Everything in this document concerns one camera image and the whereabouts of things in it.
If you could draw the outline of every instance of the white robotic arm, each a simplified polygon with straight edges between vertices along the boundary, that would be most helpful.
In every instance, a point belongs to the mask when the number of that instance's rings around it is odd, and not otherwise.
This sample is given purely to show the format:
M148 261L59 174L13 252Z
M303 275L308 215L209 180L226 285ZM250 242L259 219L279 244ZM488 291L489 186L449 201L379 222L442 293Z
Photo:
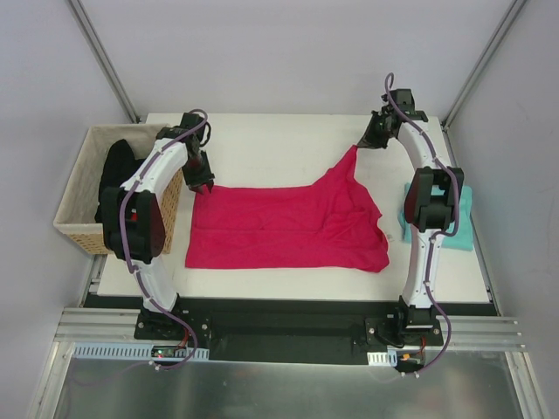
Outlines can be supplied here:
M406 335L417 337L419 333L426 335L431 330L440 330L436 319L439 308L432 294L442 241L444 236L457 231L446 232L451 222L458 223L464 173L460 168L449 167L437 156L428 135L425 113L415 109L411 90L390 91L391 76L385 82L386 105L380 112L373 111L358 147L386 148L388 140L394 137L404 145L416 170L404 201L404 218L411 225L408 278L394 317L377 325L376 330L380 331L375 333L383 343L403 345Z
M429 123L417 121L416 124L426 133L429 132ZM429 148L424 138L409 123L403 123L398 132L398 141L402 143L411 164L414 169L433 168L438 169L438 165L433 161ZM431 257L431 269L429 270L429 278L426 277L427 258L431 238L439 229L425 229L420 231L417 226L411 224L411 254L410 269L408 270L408 279L405 283L402 298L407 306L415 306L416 308L430 308L431 300L427 296L425 290L425 282L429 282L430 288L435 289L437 279L438 254L444 236L435 236L432 239L434 251Z
M159 202L171 179L181 169L191 190L209 191L213 186L208 157L200 147L207 115L185 113L180 126L166 127L153 150L136 173L119 188L107 188L103 201L103 237L115 256L126 260L136 275L143 294L143 311L159 314L176 312L177 294L162 262L165 229Z

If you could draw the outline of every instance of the white work surface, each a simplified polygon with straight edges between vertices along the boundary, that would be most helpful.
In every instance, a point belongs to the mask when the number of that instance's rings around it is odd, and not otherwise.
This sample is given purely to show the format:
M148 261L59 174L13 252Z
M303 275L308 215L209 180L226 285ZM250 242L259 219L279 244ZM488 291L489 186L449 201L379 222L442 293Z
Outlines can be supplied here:
M178 125L181 113L151 113L147 123ZM211 140L206 146L216 184L229 187L308 185L334 166L356 144L370 116L211 114ZM447 157L436 118L430 135ZM367 187L383 213L379 227L389 240L390 264L380 273L345 268L206 270L184 267L189 245L194 193L183 186L172 251L164 263L183 297L224 299L336 299L394 301L408 275L411 245L402 240L397 213L404 185L414 170L396 140L387 149L358 152L356 180ZM99 295L139 296L140 289L126 264L107 257ZM486 303L486 286L475 251L443 249L439 259L437 300Z

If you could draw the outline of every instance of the pink shirt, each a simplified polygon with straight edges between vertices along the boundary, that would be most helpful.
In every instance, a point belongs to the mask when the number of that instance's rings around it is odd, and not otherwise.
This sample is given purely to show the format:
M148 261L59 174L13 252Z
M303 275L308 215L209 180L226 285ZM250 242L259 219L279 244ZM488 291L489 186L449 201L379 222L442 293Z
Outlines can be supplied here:
M340 266L379 272L389 263L381 213L354 178L353 146L309 186L226 188L197 195L189 268Z

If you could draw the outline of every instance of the white wall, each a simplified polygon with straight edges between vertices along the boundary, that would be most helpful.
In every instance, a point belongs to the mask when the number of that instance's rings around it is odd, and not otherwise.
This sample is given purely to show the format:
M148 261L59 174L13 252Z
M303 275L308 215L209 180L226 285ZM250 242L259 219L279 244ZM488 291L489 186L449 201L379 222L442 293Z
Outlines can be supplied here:
M88 256L52 219L88 126L126 122L62 0L0 7L0 417L31 405Z
M140 114L366 114L386 73L444 116L511 0L84 0Z
M528 3L450 138L500 292L559 411L559 2Z

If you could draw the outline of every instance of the purple cable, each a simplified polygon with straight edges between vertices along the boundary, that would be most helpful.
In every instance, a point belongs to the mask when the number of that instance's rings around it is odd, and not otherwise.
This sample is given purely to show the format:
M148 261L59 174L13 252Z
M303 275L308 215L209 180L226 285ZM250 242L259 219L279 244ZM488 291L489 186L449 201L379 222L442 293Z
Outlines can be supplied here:
M435 151L435 146L433 146L433 143L431 141L431 138L429 138L429 135L423 129L421 129L421 127L418 124L416 124L408 115L406 115L404 112L402 112L402 110L398 107L398 105L396 104L396 102L392 98L392 95L390 94L390 89L392 88L393 83L394 83L394 73L389 72L388 75L386 76L386 79L384 80L384 90L386 91L386 97L387 97L389 103L392 105L392 107L394 108L396 113L400 116L400 118L402 118L402 120L404 120L405 122L410 124L412 127L417 129L417 131L425 139L425 143L427 144L427 147L431 151L431 157L432 157L433 161L437 164L437 166L442 168L447 175L449 175L449 177L451 179L451 183L452 183L452 193L454 194L454 197L455 197L455 200L456 200L456 203L454 205L454 229L450 233L446 232L446 231L443 231L443 230L436 231L435 233L433 233L433 235L431 236L431 238L429 240L429 250L427 252L427 262L425 264L425 279L424 279L425 290L427 291L427 297L431 301L431 304L433 304L433 306L437 309L439 314L441 316L443 316L443 318L445 319L448 331L447 331L447 335L446 335L445 344L443 345L441 350L438 352L437 356L435 356L435 358L433 358L433 360L431 362L429 362L427 365L425 365L422 368L422 371L423 371L426 368L433 365L435 362L437 362L445 354L446 349L448 348L449 344L451 343L451 336L452 336L451 320L448 318L445 311L442 309L442 307L437 303L437 301L433 297L433 294L431 292L431 288L428 285L428 282L429 282L429 277L431 275L431 265L432 265L432 259L433 259L433 252L435 251L435 244L434 244L435 238L437 238L437 236L453 237L453 236L456 236L456 234L458 233L459 221L460 221L459 188L458 188L458 180L456 179L456 176L454 175L454 173L438 159L437 152Z
M165 310L156 301L153 300L151 295L149 295L148 290L146 289L145 285L143 284L143 281L141 280L141 275L138 272L138 266L132 264L132 258L130 257L130 247L128 245L128 236L127 236L127 232L126 232L125 212L126 212L126 206L128 205L128 201L130 200L130 198L132 197L132 195L134 194L134 192L136 191L136 189L140 185L140 182L143 179L143 177L149 172L149 169L153 166L153 164L159 158L159 156L162 154L162 152L169 149L171 146L178 143L180 140L188 137L189 135L194 134L198 129L202 128L204 125L206 125L208 123L208 114L204 110L202 110L202 109L192 109L189 113L201 113L202 116L203 116L202 122L200 122L195 127L189 129L185 133L179 135L173 141L169 141L167 144L165 144L162 147L161 152L158 152L158 153L155 153L154 155L152 155L152 157L149 159L149 161L144 166L143 170L140 172L140 174L138 176L139 178L135 180L135 182L132 184L132 187L130 188L130 190L124 196L124 199L122 200L121 207L120 207L120 210L119 210L119 225L120 225L120 228L121 228L122 249L124 250L124 258L126 260L126 265L128 267L128 271L132 274L134 274L134 272L136 272L136 279L138 280L138 286L140 286L141 293L143 294L144 298L147 299L151 304L153 304L153 306L157 310L159 310L161 313L165 314L167 317L169 317L170 319L172 319L173 321L177 322L179 325L184 327L186 330L188 330L189 333L190 333L190 336L192 336L192 339L194 340L194 347L192 349L192 352L188 356L184 357L183 360L181 360L180 362L178 362L175 365L160 366L161 369L175 369L177 367L182 366L182 364L184 362L186 362L190 358L192 358L194 356L196 350L198 349L198 339L196 337L196 334L194 333L194 330L192 330L192 327L190 327L183 320L179 319L177 316L175 316L172 313Z
M170 141L167 144L165 144L165 146L162 147L162 152L167 150L169 147L176 144L177 142L179 142L183 138L188 137L189 135L193 134L198 129L200 129L201 127L203 127L205 124L208 123L208 114L204 110L202 110L202 109L192 109L189 113L201 113L203 115L202 122L200 122L198 125L196 125L192 129L189 129L184 134L179 135L173 141ZM124 258L126 259L126 265L128 267L128 271L130 273L135 273L136 279L138 280L138 286L140 286L140 289L141 289L141 293L144 295L144 297L151 304L154 305L154 307L157 310L159 310L161 313L165 314L167 317L174 320L176 323L178 323L179 325L184 327L186 330L188 330L190 336L192 336L192 340L194 341L193 342L194 346L192 348L192 352L190 352L190 354L185 356L180 362L177 362L176 364L168 365L168 366L161 365L161 364L158 365L159 369L169 370L169 369L176 369L176 368L181 367L182 364L184 364L186 361L188 361L189 359L191 359L194 356L194 354L196 353L196 350L198 349L198 338L196 336L196 333L194 332L194 330L192 330L192 327L190 327L190 325L188 323L186 323L182 319L179 319L174 314L169 313L167 310L165 310L163 307L161 307L156 301L154 301L153 298L149 295L149 292L146 289L146 286L143 284L143 281L141 280L141 275L140 275L140 272L138 271L138 266L132 264L132 258L130 257L130 247L128 245L128 236L126 235L126 222L125 222L125 211L126 211L126 206L128 205L128 201L130 201L130 198L132 197L132 194L134 194L134 192L136 191L136 189L140 185L141 180L149 172L149 169L153 166L153 164L155 163L155 161L159 158L159 156L161 154L162 154L161 152L158 152L158 153L151 156L148 163L144 166L144 169L140 172L139 180L136 180L134 182L134 184L132 185L132 188L130 188L130 190L124 196L124 199L122 200L122 203L121 203L121 207L119 209L119 225L120 225L120 228L121 228L122 247L124 249ZM106 378L103 378L103 379L97 380L97 381L93 381L93 382L83 382L83 381L77 380L74 376L74 373L73 373L73 367L70 366L70 371L68 372L68 376L69 376L69 383L68 384L73 382L74 384L76 384L78 386L81 386L81 387L96 387L96 386L99 386L100 384L105 384L105 383L110 382L112 380L116 380L121 375L125 374L126 372L130 371L131 369L139 367L140 365L149 365L149 361L135 362L134 364L128 365L126 368L123 368L121 371L118 371L117 373L115 373L113 375L110 375ZM68 407L66 408L66 413L65 413L64 418L67 418L70 415L71 410L72 410L72 393L71 393L70 387L68 387Z

